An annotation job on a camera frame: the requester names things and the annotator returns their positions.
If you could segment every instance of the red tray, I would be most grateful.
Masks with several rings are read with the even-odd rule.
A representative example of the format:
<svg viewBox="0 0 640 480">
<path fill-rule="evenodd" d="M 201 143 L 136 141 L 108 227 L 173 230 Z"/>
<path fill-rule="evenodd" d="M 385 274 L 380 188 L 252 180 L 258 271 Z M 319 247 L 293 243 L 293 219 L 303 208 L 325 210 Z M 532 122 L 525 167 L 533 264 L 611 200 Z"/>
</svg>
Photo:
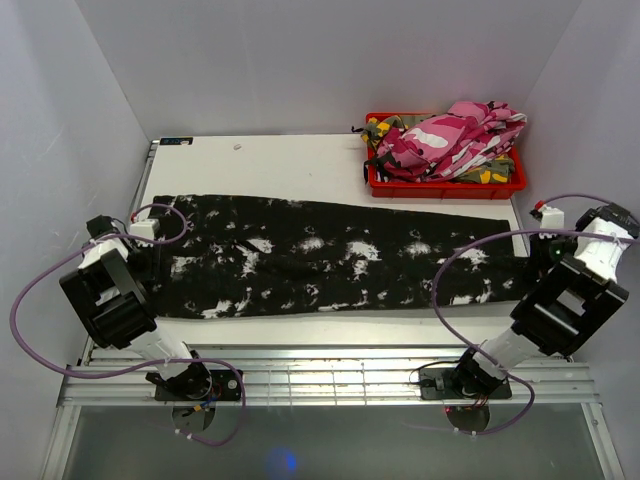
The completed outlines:
<svg viewBox="0 0 640 480">
<path fill-rule="evenodd" d="M 392 115 L 423 115 L 424 113 L 397 113 L 397 112 L 375 112 L 368 113 L 365 123 L 372 117 L 384 120 Z M 367 148 L 367 158 L 373 157 L 373 150 Z M 475 183 L 409 183 L 409 182 L 380 182 L 376 180 L 376 170 L 369 165 L 368 176 L 371 185 L 371 194 L 374 197 L 392 198 L 474 198 L 484 200 L 499 200 L 511 198 L 515 192 L 524 190 L 527 186 L 527 179 L 524 175 L 522 163 L 518 150 L 513 147 L 509 151 L 509 156 L 515 163 L 516 170 L 511 174 L 511 182 L 503 184 L 479 185 Z"/>
</svg>

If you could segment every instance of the white table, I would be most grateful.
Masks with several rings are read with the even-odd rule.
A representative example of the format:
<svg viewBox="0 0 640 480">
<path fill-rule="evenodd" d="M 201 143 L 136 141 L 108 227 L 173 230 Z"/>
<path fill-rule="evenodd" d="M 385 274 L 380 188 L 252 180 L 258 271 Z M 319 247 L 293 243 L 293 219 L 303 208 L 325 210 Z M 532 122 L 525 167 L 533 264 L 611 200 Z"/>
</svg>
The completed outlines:
<svg viewBox="0 0 640 480">
<path fill-rule="evenodd" d="M 509 200 L 373 198 L 364 184 L 365 145 L 358 135 L 195 137 L 192 145 L 157 147 L 141 204 L 156 195 L 225 194 L 506 219 Z M 525 255 L 514 237 L 517 255 Z M 513 302 L 448 307 L 453 325 L 472 341 L 500 333 Z M 431 310 L 372 311 L 219 320 L 161 321 L 190 345 L 458 345 Z"/>
</svg>

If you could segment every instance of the pink camouflage clothing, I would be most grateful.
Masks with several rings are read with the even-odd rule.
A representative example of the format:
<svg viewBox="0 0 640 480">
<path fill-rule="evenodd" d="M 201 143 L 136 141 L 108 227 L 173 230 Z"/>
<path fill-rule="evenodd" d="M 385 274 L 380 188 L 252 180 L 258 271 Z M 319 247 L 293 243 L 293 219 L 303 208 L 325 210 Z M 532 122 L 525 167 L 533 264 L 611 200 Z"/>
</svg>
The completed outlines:
<svg viewBox="0 0 640 480">
<path fill-rule="evenodd" d="M 406 132 L 391 129 L 372 163 L 402 180 L 446 182 L 508 151 L 526 123 L 506 103 L 457 102 Z"/>
</svg>

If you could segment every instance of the white wall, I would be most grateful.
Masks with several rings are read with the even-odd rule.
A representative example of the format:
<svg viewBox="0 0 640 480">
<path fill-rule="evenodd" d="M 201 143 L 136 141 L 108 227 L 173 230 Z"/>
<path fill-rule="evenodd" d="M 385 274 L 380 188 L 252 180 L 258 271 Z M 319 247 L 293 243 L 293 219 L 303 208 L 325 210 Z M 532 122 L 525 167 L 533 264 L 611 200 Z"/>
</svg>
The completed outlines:
<svg viewBox="0 0 640 480">
<path fill-rule="evenodd" d="M 523 159 L 530 187 L 523 218 L 551 194 L 594 193 L 640 215 L 640 5 L 584 0 L 545 67 L 525 111 Z M 565 200 L 575 220 L 592 202 Z M 625 253 L 619 282 L 627 304 L 580 350 L 602 393 L 627 478 L 640 478 L 640 248 Z"/>
<path fill-rule="evenodd" d="M 0 16 L 0 476 L 38 477 L 61 377 L 9 332 L 30 279 L 86 239 L 84 221 L 125 215 L 148 142 L 73 0 L 8 0 Z M 33 346 L 75 363 L 85 335 L 57 284 L 19 311 Z"/>
<path fill-rule="evenodd" d="M 77 0 L 148 137 L 522 107 L 580 0 Z"/>
</svg>

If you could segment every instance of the black and white garment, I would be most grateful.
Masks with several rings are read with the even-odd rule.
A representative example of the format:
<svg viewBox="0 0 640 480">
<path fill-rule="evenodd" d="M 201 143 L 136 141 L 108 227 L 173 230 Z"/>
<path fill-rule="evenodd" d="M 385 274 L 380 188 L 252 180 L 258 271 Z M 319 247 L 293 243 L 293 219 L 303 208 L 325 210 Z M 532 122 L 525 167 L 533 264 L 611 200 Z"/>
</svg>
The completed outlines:
<svg viewBox="0 0 640 480">
<path fill-rule="evenodd" d="M 271 198 L 156 197 L 193 229 L 160 248 L 150 285 L 158 314 L 222 318 L 423 308 L 456 247 L 509 229 L 505 220 Z M 160 238 L 180 219 L 161 209 Z M 441 305 L 518 300 L 525 259 L 511 239 L 471 250 L 445 273 Z"/>
</svg>

